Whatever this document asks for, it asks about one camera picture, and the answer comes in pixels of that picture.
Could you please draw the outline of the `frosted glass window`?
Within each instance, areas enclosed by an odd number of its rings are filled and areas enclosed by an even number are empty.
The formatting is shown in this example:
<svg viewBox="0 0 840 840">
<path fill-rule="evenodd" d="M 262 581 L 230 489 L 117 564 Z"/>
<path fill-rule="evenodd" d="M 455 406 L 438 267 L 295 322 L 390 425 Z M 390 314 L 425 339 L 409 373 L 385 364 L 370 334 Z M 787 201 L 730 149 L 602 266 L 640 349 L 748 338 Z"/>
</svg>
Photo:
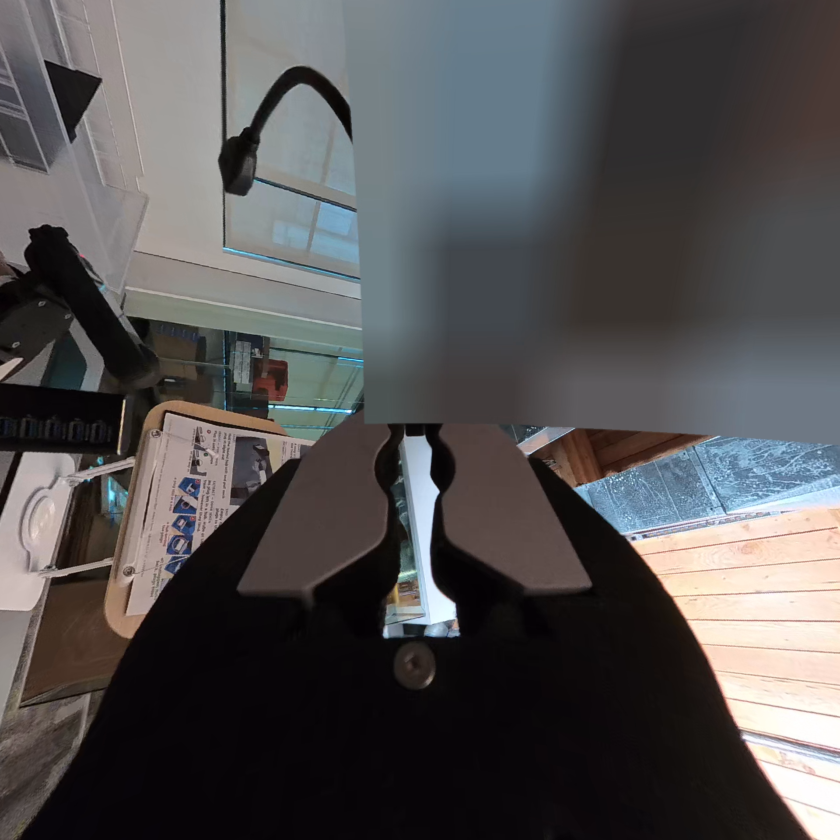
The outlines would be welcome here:
<svg viewBox="0 0 840 840">
<path fill-rule="evenodd" d="M 250 124 L 292 67 L 310 67 L 350 101 L 343 8 L 336 1 L 226 1 L 222 29 L 223 138 Z M 267 121 L 255 183 L 224 199 L 226 251 L 360 279 L 354 153 L 328 104 L 294 87 Z"/>
</svg>

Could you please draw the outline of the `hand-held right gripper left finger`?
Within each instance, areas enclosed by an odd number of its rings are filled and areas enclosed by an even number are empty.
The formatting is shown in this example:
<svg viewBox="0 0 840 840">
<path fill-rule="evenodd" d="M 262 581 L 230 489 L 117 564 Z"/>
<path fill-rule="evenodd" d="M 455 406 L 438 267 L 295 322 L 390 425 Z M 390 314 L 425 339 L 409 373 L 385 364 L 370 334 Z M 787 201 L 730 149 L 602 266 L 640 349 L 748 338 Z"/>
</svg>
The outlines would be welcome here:
<svg viewBox="0 0 840 840">
<path fill-rule="evenodd" d="M 381 636 L 401 570 L 400 424 L 342 423 L 301 458 L 238 583 L 355 636 Z"/>
</svg>

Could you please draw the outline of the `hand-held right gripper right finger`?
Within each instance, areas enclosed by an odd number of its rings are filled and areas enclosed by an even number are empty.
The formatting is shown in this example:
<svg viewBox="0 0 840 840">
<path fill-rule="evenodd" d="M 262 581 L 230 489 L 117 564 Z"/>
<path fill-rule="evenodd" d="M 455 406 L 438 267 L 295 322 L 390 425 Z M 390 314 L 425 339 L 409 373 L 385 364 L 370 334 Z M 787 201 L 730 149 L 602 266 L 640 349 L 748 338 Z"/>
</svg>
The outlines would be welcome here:
<svg viewBox="0 0 840 840">
<path fill-rule="evenodd" d="M 430 561 L 460 633 L 520 635 L 535 599 L 582 595 L 588 575 L 527 457 L 492 425 L 428 427 L 438 490 Z"/>
</svg>

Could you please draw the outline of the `clear plastic bin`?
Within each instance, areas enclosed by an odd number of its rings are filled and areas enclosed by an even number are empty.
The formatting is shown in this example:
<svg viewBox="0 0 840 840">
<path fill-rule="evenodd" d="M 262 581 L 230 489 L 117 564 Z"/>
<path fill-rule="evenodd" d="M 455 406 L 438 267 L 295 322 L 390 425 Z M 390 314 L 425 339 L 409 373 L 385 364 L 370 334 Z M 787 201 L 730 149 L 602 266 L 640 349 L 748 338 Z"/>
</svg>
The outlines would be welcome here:
<svg viewBox="0 0 840 840">
<path fill-rule="evenodd" d="M 114 3 L 1 2 L 1 247 L 64 228 L 120 295 L 148 197 Z"/>
</svg>

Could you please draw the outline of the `black USB hub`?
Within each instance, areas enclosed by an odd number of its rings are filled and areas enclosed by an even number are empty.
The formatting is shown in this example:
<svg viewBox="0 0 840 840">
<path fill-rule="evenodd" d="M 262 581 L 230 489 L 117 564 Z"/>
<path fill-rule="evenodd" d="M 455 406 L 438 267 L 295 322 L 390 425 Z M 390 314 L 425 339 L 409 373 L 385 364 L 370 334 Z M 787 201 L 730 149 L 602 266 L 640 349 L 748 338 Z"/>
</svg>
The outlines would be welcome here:
<svg viewBox="0 0 840 840">
<path fill-rule="evenodd" d="M 126 455 L 132 410 L 128 395 L 3 383 L 1 450 Z"/>
</svg>

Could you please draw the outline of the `brown cardboard box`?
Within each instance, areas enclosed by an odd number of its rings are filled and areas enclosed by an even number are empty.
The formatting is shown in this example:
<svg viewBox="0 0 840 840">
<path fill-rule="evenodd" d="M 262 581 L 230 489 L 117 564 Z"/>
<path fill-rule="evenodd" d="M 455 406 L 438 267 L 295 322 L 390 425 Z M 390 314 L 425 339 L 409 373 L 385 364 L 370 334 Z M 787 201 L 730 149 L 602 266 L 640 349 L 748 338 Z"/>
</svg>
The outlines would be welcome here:
<svg viewBox="0 0 840 840">
<path fill-rule="evenodd" d="M 130 644 L 105 613 L 105 579 L 52 584 L 35 636 L 20 705 L 29 707 L 107 688 Z"/>
</svg>

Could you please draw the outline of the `red box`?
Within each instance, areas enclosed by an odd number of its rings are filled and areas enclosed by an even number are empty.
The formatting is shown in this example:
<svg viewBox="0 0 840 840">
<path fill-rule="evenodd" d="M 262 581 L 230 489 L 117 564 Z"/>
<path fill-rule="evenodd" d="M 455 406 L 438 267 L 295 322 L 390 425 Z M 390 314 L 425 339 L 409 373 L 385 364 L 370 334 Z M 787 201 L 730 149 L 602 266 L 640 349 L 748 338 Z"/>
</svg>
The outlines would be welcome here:
<svg viewBox="0 0 840 840">
<path fill-rule="evenodd" d="M 289 386 L 289 368 L 286 360 L 252 360 L 251 393 L 269 403 L 283 403 Z"/>
</svg>

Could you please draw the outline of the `rectangular metal air duct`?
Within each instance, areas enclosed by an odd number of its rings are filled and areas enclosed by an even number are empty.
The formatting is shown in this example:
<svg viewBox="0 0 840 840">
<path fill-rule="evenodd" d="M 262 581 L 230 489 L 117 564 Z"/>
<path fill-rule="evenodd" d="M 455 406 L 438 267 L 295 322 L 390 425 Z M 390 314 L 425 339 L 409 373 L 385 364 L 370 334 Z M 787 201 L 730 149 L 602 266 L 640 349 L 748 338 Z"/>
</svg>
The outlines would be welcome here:
<svg viewBox="0 0 840 840">
<path fill-rule="evenodd" d="M 624 534 L 754 513 L 837 509 L 839 447 L 714 437 L 575 492 Z"/>
</svg>

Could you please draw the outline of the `wooden instruction board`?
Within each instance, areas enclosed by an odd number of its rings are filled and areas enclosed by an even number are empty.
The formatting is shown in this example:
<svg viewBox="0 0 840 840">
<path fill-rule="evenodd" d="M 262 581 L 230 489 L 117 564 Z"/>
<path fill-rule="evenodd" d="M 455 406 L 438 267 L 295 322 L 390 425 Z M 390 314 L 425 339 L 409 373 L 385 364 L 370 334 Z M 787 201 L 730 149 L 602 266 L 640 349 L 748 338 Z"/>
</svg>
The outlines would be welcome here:
<svg viewBox="0 0 840 840">
<path fill-rule="evenodd" d="M 143 422 L 104 598 L 111 630 L 130 639 L 194 552 L 311 440 L 276 423 L 182 401 Z"/>
</svg>

